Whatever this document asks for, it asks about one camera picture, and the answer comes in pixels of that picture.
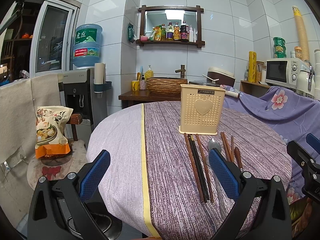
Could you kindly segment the dark wooden spoon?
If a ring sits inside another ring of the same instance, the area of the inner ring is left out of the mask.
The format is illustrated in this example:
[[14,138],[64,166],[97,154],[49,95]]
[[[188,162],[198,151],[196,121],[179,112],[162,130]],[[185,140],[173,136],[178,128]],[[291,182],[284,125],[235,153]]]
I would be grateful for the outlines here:
[[241,153],[238,147],[234,148],[234,155],[238,164],[238,168],[240,169],[241,172],[243,172],[243,165],[242,165],[242,160],[241,160]]

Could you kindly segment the brown chopstick group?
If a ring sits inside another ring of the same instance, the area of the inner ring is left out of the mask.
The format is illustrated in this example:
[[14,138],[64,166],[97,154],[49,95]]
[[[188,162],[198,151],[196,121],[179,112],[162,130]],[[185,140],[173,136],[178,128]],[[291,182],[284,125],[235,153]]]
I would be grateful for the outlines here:
[[227,161],[231,161],[225,133],[221,132],[220,135],[221,135],[221,139],[222,139],[222,142],[223,142],[223,147],[224,147],[224,150],[225,150],[226,159],[227,159]]
[[231,135],[231,151],[230,151],[231,161],[234,162],[234,136]]

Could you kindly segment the reddish brown chopstick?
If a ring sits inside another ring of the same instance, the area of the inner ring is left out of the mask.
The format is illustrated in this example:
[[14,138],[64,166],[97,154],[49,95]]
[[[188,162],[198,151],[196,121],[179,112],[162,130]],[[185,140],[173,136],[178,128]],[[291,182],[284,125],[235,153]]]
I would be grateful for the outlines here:
[[213,192],[212,192],[212,186],[210,183],[210,176],[209,176],[209,172],[208,172],[208,168],[207,168],[207,164],[206,164],[206,160],[205,160],[205,156],[204,156],[204,151],[203,151],[203,147],[201,144],[201,140],[198,134],[196,135],[196,139],[197,139],[197,143],[200,149],[200,153],[201,153],[201,157],[202,157],[202,161],[203,161],[203,166],[204,166],[204,172],[206,175],[206,182],[207,182],[207,186],[208,186],[208,193],[209,193],[209,197],[210,197],[210,202],[213,203],[214,202],[214,198],[213,198]]

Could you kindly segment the metal spoon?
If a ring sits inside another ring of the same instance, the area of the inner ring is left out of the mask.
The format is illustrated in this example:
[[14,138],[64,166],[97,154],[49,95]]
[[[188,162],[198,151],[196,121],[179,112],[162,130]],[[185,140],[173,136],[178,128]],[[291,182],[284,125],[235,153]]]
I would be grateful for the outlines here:
[[219,179],[222,178],[225,174],[225,163],[221,159],[220,152],[221,146],[220,144],[215,141],[213,138],[209,140],[208,142],[208,165],[214,172],[214,180],[216,185],[216,191],[217,191],[217,197],[219,200],[220,207],[223,206],[224,200],[222,195],[222,189],[220,185]]

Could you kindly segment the brown wooden chopstick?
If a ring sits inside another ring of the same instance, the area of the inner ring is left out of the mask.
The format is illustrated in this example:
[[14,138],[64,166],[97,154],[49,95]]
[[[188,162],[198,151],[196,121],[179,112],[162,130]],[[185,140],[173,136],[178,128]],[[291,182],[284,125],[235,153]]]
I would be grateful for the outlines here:
[[196,169],[196,166],[195,166],[195,161],[194,161],[194,158],[193,158],[193,154],[192,154],[192,151],[191,151],[190,142],[189,142],[189,139],[188,139],[187,134],[184,133],[183,135],[184,135],[184,138],[185,138],[185,143],[186,143],[186,145],[187,145],[188,154],[189,154],[189,159],[190,159],[191,166],[192,166],[192,169],[193,169],[193,174],[194,174],[194,177],[195,177],[195,181],[196,181],[196,185],[197,185],[197,190],[198,190],[198,192],[199,192],[200,201],[201,201],[202,203],[204,203],[204,196],[203,196],[203,192],[202,192],[202,189],[201,189],[201,184],[200,184],[199,176],[198,176],[198,174],[197,174],[197,169]]

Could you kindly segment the purple floral cloth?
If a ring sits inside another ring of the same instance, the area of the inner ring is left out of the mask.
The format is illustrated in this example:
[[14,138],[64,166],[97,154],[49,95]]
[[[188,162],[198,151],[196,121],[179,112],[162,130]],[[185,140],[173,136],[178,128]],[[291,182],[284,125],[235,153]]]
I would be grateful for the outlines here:
[[319,161],[306,142],[309,133],[319,137],[319,101],[281,87],[271,87],[260,98],[243,92],[239,98],[226,96],[218,132],[239,148],[245,170],[259,178],[279,175],[290,204],[304,197],[302,169],[286,146],[294,140]]

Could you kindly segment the white kettle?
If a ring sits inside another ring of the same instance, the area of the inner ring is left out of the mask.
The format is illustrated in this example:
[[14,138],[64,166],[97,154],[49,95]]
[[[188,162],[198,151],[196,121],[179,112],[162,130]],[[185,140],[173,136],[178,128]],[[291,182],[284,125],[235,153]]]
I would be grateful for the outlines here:
[[296,93],[298,95],[315,98],[315,81],[314,81],[315,71],[313,66],[302,65],[301,70],[297,77],[297,87]]

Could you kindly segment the snack bag orange bottom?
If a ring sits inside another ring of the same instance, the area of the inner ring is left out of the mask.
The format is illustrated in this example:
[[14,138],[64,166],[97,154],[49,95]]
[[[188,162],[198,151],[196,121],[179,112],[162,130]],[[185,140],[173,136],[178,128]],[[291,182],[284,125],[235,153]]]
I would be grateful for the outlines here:
[[36,112],[35,157],[59,158],[71,149],[65,137],[65,126],[73,110],[64,106],[40,106]]

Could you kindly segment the beige plastic utensil holder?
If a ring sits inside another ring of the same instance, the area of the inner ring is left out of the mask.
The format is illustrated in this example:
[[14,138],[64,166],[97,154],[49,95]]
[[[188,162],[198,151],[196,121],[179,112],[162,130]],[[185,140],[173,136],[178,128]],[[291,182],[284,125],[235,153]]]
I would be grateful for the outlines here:
[[181,134],[217,135],[225,90],[181,84]]

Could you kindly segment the tall stack paper cups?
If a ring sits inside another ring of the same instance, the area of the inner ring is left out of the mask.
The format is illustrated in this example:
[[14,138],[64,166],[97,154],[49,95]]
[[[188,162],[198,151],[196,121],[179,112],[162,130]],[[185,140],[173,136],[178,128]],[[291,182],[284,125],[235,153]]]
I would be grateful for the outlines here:
[[310,60],[309,55],[309,44],[308,37],[306,33],[305,24],[301,15],[301,12],[297,6],[292,7],[293,15],[296,22],[297,34],[299,39],[299,46],[302,49],[302,60]]

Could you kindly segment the white frying pan with lid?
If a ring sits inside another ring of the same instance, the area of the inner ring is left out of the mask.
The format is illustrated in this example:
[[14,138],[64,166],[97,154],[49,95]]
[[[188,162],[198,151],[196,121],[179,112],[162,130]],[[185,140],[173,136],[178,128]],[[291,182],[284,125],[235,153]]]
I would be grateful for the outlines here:
[[215,82],[207,82],[207,81],[189,81],[190,85],[199,85],[199,86],[210,86],[210,87],[220,87],[224,89],[226,92],[225,94],[227,96],[231,96],[233,98],[240,98],[240,92],[237,89],[234,89],[233,87],[230,87],[228,85],[220,85]]

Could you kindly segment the dark wooden sink table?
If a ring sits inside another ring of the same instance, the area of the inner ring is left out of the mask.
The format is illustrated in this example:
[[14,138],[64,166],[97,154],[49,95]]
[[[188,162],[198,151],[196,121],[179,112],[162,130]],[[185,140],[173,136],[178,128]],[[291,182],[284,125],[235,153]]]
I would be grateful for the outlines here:
[[148,90],[129,91],[118,96],[121,101],[122,109],[138,105],[140,103],[158,101],[180,101],[181,95],[178,94],[156,94]]

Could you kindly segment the bamboo faucet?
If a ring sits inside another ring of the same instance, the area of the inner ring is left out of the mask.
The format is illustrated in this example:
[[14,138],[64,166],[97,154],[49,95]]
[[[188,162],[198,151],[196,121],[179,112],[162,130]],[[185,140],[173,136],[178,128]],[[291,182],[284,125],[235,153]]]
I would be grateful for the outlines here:
[[180,73],[180,78],[182,78],[182,79],[185,78],[185,72],[186,72],[186,70],[185,70],[185,65],[184,64],[182,64],[180,66],[180,69],[175,70],[175,73]]

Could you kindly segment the yellow soap bottle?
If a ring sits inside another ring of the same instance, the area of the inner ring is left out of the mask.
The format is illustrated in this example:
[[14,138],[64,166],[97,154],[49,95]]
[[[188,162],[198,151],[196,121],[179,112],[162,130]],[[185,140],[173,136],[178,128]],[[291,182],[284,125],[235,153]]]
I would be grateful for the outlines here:
[[149,78],[151,78],[151,77],[153,77],[153,76],[154,76],[153,70],[152,70],[151,66],[149,65],[148,70],[147,70],[147,71],[145,72],[145,74],[144,74],[144,78],[145,78],[145,79],[149,79]]

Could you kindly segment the dark soy sauce bottle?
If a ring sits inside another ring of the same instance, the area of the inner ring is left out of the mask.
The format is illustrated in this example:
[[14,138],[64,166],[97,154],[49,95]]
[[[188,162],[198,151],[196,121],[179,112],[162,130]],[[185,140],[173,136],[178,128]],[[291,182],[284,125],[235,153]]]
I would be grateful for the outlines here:
[[180,40],[185,42],[189,41],[189,26],[185,21],[183,21],[180,26]]

